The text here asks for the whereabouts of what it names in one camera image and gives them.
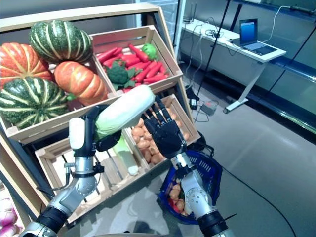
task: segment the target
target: green squash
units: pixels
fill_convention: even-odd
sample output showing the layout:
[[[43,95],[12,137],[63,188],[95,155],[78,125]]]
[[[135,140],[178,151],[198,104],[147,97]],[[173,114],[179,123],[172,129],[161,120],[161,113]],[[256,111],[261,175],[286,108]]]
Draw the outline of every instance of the green squash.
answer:
[[[51,63],[86,62],[92,57],[89,35],[69,21],[36,22],[29,32],[35,52]]]
[[[41,78],[14,79],[0,92],[0,113],[20,129],[67,111],[65,92],[55,83]]]

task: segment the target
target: white desk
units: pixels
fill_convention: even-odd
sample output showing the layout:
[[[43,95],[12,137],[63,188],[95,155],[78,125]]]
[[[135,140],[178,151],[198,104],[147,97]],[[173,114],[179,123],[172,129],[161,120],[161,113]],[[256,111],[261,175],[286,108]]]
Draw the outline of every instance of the white desk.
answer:
[[[187,32],[192,33],[193,30],[194,35],[196,35],[197,37],[200,37],[200,32],[203,33],[203,54],[205,55],[206,52],[210,53],[210,42],[214,43],[215,38],[213,38],[212,36],[207,36],[205,34],[205,31],[215,30],[217,32],[216,27],[214,25],[207,23],[205,24],[204,22],[195,19],[193,23],[186,25]],[[230,42],[230,40],[238,39],[239,34],[225,29],[221,29],[221,32],[222,36],[217,39],[217,44],[221,47],[215,47],[214,54],[210,63],[210,68],[215,69],[246,86],[240,98],[224,109],[224,112],[228,113],[248,101],[246,96],[258,80],[267,63],[274,58],[284,55],[286,51],[267,44],[268,46],[275,48],[276,51],[260,56],[248,50],[242,49]],[[228,54],[228,49],[232,52],[233,56]]]

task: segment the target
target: black cable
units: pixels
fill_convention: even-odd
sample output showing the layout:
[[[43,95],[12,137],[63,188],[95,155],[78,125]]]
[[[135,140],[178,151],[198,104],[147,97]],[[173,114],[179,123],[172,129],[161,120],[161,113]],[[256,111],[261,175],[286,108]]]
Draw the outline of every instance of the black cable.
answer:
[[[213,147],[211,147],[210,145],[208,144],[204,144],[206,148],[209,148],[209,149],[213,149]],[[225,170],[227,173],[229,173],[231,176],[233,176],[235,179],[237,179],[238,181],[240,181],[242,184],[244,184],[246,187],[248,187],[251,191],[253,191],[255,194],[257,194],[259,197],[261,197],[264,201],[266,201],[271,207],[273,207],[282,217],[283,219],[286,221],[286,223],[288,224],[289,228],[291,229],[292,233],[293,233],[293,236],[297,237],[296,236],[296,233],[292,227],[292,225],[290,224],[290,222],[288,221],[288,219],[284,216],[284,214],[276,207],[273,205],[272,202],[270,202],[268,199],[266,199],[262,194],[260,194],[259,192],[257,192],[256,190],[254,190],[249,184],[247,184],[245,181],[241,180],[240,178],[238,178],[237,176],[235,176],[234,174],[232,174],[228,169],[226,169],[224,166],[222,166],[221,164],[219,164],[223,170]]]

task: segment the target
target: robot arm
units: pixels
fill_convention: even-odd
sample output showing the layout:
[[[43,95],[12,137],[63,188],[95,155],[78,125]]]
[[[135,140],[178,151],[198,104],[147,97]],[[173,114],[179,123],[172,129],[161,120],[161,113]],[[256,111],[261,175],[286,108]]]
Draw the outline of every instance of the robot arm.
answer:
[[[163,103],[158,98],[156,102],[163,116],[159,108],[152,105],[153,112],[147,110],[142,118],[158,149],[171,160],[177,177],[181,179],[185,210],[194,213],[204,236],[233,237],[234,234],[228,229],[216,207],[209,204],[210,197],[203,188],[202,179],[185,153],[187,146],[180,129],[171,119]]]
[[[91,194],[97,182],[94,177],[104,172],[97,162],[93,165],[96,149],[100,152],[113,147],[125,127],[135,126],[141,114],[154,102],[155,96],[148,86],[142,85],[124,94],[109,106],[96,106],[81,118],[69,121],[70,146],[74,150],[74,163],[66,163],[66,185],[53,189],[61,190],[48,204],[44,212],[31,222],[22,237],[55,237],[68,217],[77,209],[85,197]],[[105,133],[95,141],[95,124],[100,120]],[[74,167],[70,184],[70,168]]]

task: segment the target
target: cabbage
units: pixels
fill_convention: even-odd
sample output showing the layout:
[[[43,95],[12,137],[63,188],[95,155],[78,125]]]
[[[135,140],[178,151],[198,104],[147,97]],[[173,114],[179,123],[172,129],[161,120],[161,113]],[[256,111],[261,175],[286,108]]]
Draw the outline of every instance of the cabbage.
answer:
[[[157,58],[157,49],[151,43],[145,44],[142,47],[142,51],[147,54],[151,61],[154,61]]]

